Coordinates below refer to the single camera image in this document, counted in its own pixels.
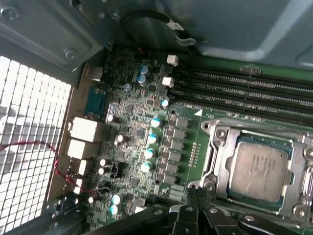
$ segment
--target blue capacitor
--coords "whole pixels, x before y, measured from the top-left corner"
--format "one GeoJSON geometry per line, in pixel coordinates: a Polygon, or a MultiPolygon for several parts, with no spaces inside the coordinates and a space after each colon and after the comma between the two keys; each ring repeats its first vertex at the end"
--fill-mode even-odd
{"type": "Polygon", "coordinates": [[[148,81],[147,81],[147,78],[146,78],[146,76],[145,75],[139,75],[138,77],[137,77],[137,82],[140,84],[140,86],[146,86],[147,85],[147,83],[148,83],[148,81]]]}
{"type": "Polygon", "coordinates": [[[149,69],[146,65],[140,66],[139,71],[142,75],[145,75],[145,76],[149,76],[150,74],[149,69]]]}

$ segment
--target white capacitor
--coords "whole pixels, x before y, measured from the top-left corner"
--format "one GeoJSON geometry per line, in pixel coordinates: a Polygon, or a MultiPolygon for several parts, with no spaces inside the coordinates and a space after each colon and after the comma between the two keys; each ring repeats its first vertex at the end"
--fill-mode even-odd
{"type": "Polygon", "coordinates": [[[121,193],[117,193],[112,197],[112,203],[114,205],[119,205],[123,201],[123,195],[121,193]]]}
{"type": "Polygon", "coordinates": [[[119,214],[121,211],[121,206],[120,205],[112,205],[110,207],[110,212],[112,215],[116,215],[116,214],[119,214]]]}
{"type": "Polygon", "coordinates": [[[143,173],[148,173],[152,169],[152,164],[150,162],[145,162],[141,164],[140,169],[143,173]]]}
{"type": "Polygon", "coordinates": [[[150,158],[153,158],[155,156],[156,152],[154,151],[154,149],[152,148],[148,148],[144,151],[143,153],[143,156],[146,158],[146,159],[150,159],[150,158]]]}
{"type": "Polygon", "coordinates": [[[99,175],[103,175],[104,174],[104,169],[101,167],[98,169],[98,173],[99,175]]]}
{"type": "Polygon", "coordinates": [[[100,199],[99,194],[95,194],[95,195],[90,196],[90,197],[88,198],[88,202],[89,202],[90,204],[92,204],[92,203],[94,203],[95,201],[98,201],[99,199],[100,199]]]}
{"type": "Polygon", "coordinates": [[[117,136],[117,141],[122,143],[122,142],[128,142],[129,141],[129,138],[128,136],[124,136],[124,135],[118,135],[117,136]]]}
{"type": "Polygon", "coordinates": [[[150,124],[153,128],[158,128],[162,125],[162,121],[158,118],[154,118],[151,120],[150,124]]]}
{"type": "Polygon", "coordinates": [[[112,115],[112,114],[109,114],[109,115],[108,115],[108,121],[109,121],[109,122],[113,122],[113,123],[119,123],[118,117],[116,117],[116,116],[114,116],[114,115],[112,115]]]}
{"type": "Polygon", "coordinates": [[[105,166],[104,168],[101,167],[98,169],[99,175],[103,175],[105,173],[110,173],[110,172],[111,172],[111,169],[108,166],[105,166]]]}
{"type": "Polygon", "coordinates": [[[155,134],[148,135],[147,142],[148,143],[156,143],[158,141],[158,137],[155,134]]]}
{"type": "Polygon", "coordinates": [[[105,166],[105,165],[112,165],[112,160],[111,159],[101,159],[100,160],[100,166],[105,166]]]}
{"type": "Polygon", "coordinates": [[[168,100],[164,99],[161,101],[161,106],[166,109],[168,108],[168,106],[170,105],[170,102],[168,102],[168,100]]]}
{"type": "Polygon", "coordinates": [[[139,71],[142,75],[149,76],[150,72],[149,72],[149,69],[146,65],[140,66],[139,71]]]}

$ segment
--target screw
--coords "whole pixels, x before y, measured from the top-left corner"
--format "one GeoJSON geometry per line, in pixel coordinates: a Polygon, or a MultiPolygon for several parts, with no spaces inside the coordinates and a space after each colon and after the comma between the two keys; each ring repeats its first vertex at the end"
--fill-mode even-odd
{"type": "Polygon", "coordinates": [[[112,17],[112,18],[113,18],[113,20],[115,20],[115,21],[119,21],[119,20],[120,20],[120,16],[119,16],[119,14],[116,13],[116,12],[113,14],[113,17],[112,17]]]}
{"type": "Polygon", "coordinates": [[[153,214],[155,214],[155,215],[160,215],[160,214],[163,214],[163,211],[157,210],[157,211],[153,212],[153,214]]]}
{"type": "Polygon", "coordinates": [[[64,52],[67,59],[74,59],[76,57],[76,51],[74,49],[68,49],[64,52]]]}
{"type": "Polygon", "coordinates": [[[215,136],[219,139],[223,139],[225,137],[225,134],[226,132],[223,129],[219,129],[215,132],[215,136]]]}
{"type": "Polygon", "coordinates": [[[247,220],[247,221],[249,221],[249,222],[252,222],[252,221],[255,220],[255,218],[252,217],[251,215],[246,215],[246,216],[245,216],[245,220],[247,220]]]}
{"type": "Polygon", "coordinates": [[[217,213],[217,212],[219,212],[216,208],[211,208],[209,211],[210,211],[211,213],[217,213]]]}
{"type": "Polygon", "coordinates": [[[99,13],[99,18],[102,18],[102,19],[104,19],[105,17],[106,17],[106,13],[104,13],[104,12],[100,12],[99,13]]]}
{"type": "Polygon", "coordinates": [[[307,157],[313,157],[313,149],[312,148],[308,148],[305,150],[305,155],[307,157]]]}
{"type": "Polygon", "coordinates": [[[300,216],[300,217],[305,216],[305,212],[304,212],[304,211],[299,211],[299,216],[300,216]]]}
{"type": "Polygon", "coordinates": [[[0,8],[0,14],[2,18],[7,21],[13,21],[20,17],[20,12],[16,7],[13,6],[3,6],[0,8]]]}

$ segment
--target capacitor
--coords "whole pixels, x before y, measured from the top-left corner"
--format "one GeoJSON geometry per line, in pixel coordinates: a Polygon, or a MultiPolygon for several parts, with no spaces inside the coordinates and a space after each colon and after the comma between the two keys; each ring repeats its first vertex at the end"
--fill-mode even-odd
{"type": "Polygon", "coordinates": [[[159,128],[162,125],[162,121],[158,118],[154,118],[151,120],[150,124],[154,128],[159,128]]]}
{"type": "Polygon", "coordinates": [[[94,203],[95,201],[98,201],[98,200],[100,200],[100,195],[99,194],[94,194],[94,195],[92,195],[92,196],[90,196],[88,198],[88,202],[90,204],[92,204],[92,203],[94,203]]]}
{"type": "Polygon", "coordinates": [[[149,76],[150,74],[149,69],[146,65],[140,66],[139,71],[142,75],[145,75],[145,76],[149,76]]]}
{"type": "Polygon", "coordinates": [[[120,205],[112,205],[110,207],[110,212],[112,215],[116,215],[116,214],[119,214],[121,211],[121,206],[120,205]]]}
{"type": "Polygon", "coordinates": [[[121,193],[117,193],[112,197],[112,203],[114,205],[118,205],[123,201],[123,195],[121,193]]]}
{"type": "Polygon", "coordinates": [[[131,86],[131,84],[129,84],[129,83],[126,83],[125,85],[124,85],[124,91],[126,91],[126,92],[130,92],[131,90],[132,90],[132,86],[131,86]]]}
{"type": "Polygon", "coordinates": [[[106,166],[106,165],[112,165],[112,160],[111,159],[101,159],[100,160],[100,166],[106,166]]]}
{"type": "Polygon", "coordinates": [[[152,148],[148,148],[144,151],[143,153],[143,156],[146,158],[146,159],[150,159],[150,158],[153,158],[154,156],[156,155],[156,152],[154,149],[152,148]]]}
{"type": "Polygon", "coordinates": [[[147,78],[146,78],[145,75],[140,74],[140,75],[137,77],[137,82],[139,83],[140,86],[144,87],[144,86],[147,85],[148,80],[147,80],[147,78]]]}
{"type": "Polygon", "coordinates": [[[126,143],[129,141],[129,138],[128,138],[128,136],[118,135],[117,141],[120,143],[126,143]]]}
{"type": "Polygon", "coordinates": [[[151,162],[144,162],[143,164],[141,164],[140,169],[143,173],[148,173],[152,169],[151,162]]]}
{"type": "Polygon", "coordinates": [[[108,121],[113,123],[119,123],[119,118],[117,116],[114,116],[112,114],[108,115],[108,121]]]}
{"type": "Polygon", "coordinates": [[[110,173],[110,172],[111,172],[111,169],[108,166],[101,167],[98,169],[99,175],[103,175],[103,174],[110,173]]]}
{"type": "Polygon", "coordinates": [[[167,99],[163,99],[163,100],[161,101],[161,106],[162,106],[164,109],[166,109],[166,108],[168,108],[168,107],[170,106],[170,102],[168,102],[167,99]]]}
{"type": "Polygon", "coordinates": [[[156,143],[157,141],[158,141],[158,137],[156,134],[148,135],[148,139],[147,139],[148,143],[156,143]]]}

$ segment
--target white connector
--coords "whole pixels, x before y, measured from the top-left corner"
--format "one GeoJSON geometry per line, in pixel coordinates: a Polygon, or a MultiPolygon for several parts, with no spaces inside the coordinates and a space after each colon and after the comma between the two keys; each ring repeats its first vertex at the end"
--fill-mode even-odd
{"type": "Polygon", "coordinates": [[[108,125],[81,117],[75,117],[70,129],[70,136],[89,142],[101,142],[109,131],[108,125]]]}
{"type": "Polygon", "coordinates": [[[167,87],[174,87],[174,79],[172,77],[163,77],[162,85],[167,87]]]}
{"type": "Polygon", "coordinates": [[[168,55],[166,62],[170,65],[178,66],[178,57],[176,55],[168,55]]]}
{"type": "Polygon", "coordinates": [[[67,155],[77,159],[89,159],[98,154],[100,144],[70,140],[67,155]]]}

